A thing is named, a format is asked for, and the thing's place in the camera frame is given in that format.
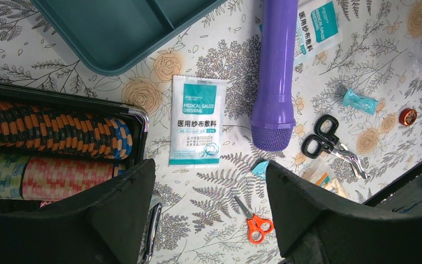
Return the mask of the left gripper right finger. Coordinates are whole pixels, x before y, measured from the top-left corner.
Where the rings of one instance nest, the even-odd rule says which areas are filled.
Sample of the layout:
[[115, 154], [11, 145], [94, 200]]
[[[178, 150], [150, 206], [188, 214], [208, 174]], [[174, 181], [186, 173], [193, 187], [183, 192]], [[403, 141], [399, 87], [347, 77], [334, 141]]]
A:
[[274, 161], [265, 181], [283, 263], [422, 263], [422, 216], [353, 202]]

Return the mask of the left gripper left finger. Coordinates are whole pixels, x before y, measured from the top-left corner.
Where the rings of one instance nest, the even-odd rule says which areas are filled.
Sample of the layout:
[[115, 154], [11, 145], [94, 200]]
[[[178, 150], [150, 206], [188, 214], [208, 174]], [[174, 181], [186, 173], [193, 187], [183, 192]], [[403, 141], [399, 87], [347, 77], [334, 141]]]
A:
[[0, 214], [0, 263], [136, 263], [155, 179], [146, 159], [66, 199]]

